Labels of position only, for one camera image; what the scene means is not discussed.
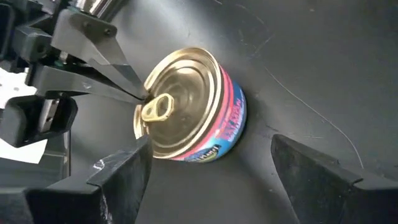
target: tin can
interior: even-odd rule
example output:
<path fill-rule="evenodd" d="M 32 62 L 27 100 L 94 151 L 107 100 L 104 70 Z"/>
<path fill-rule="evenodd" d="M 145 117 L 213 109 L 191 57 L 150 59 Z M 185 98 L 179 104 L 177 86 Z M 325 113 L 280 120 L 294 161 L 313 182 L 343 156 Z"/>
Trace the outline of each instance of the tin can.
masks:
<path fill-rule="evenodd" d="M 137 105 L 134 133 L 137 139 L 149 134 L 158 159 L 210 162 L 226 154 L 242 133 L 244 93 L 206 50 L 171 53 L 144 87 L 155 100 Z"/>

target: white paper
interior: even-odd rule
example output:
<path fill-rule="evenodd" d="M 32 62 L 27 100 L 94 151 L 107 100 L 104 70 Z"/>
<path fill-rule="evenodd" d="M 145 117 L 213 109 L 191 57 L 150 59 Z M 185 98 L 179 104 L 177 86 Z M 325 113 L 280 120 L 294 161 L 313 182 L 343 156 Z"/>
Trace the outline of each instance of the white paper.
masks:
<path fill-rule="evenodd" d="M 0 68 L 0 108 L 4 108 L 10 98 L 33 95 L 34 87 L 24 84 L 26 74 L 11 74 Z M 47 140 L 30 144 L 18 149 L 0 139 L 0 157 L 15 161 L 38 164 L 44 154 Z"/>

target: gold can lid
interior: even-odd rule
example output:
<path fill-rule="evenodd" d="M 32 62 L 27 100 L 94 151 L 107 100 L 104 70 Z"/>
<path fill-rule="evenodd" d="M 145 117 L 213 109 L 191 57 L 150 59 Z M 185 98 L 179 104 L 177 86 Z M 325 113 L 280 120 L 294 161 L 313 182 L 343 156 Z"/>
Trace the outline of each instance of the gold can lid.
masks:
<path fill-rule="evenodd" d="M 169 96 L 167 106 L 172 112 L 162 120 L 145 122 L 141 113 L 148 106 L 139 105 L 134 115 L 136 137 L 149 134 L 158 158 L 189 150 L 206 134 L 218 111 L 221 82 L 220 67 L 206 50 L 187 48 L 171 53 L 155 67 L 144 86 L 155 99 Z"/>

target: can lid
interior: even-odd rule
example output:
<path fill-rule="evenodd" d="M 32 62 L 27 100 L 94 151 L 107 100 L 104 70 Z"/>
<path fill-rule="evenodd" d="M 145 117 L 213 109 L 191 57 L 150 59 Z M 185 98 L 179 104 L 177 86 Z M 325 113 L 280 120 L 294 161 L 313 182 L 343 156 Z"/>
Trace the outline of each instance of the can lid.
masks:
<path fill-rule="evenodd" d="M 170 158 L 192 147 L 211 124 L 221 98 L 220 68 L 207 51 L 182 49 L 163 59 L 144 86 L 155 98 L 173 99 L 172 113 L 163 121 L 145 122 L 144 130 L 155 157 Z"/>

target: can label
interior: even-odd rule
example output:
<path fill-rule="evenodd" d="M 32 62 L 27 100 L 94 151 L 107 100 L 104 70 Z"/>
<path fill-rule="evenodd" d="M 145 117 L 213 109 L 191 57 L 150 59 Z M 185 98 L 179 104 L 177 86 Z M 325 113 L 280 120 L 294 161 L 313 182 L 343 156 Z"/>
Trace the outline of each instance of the can label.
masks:
<path fill-rule="evenodd" d="M 223 69 L 221 71 L 224 97 L 213 126 L 195 148 L 173 160 L 210 162 L 227 153 L 239 139 L 246 122 L 246 99 L 241 87 Z"/>

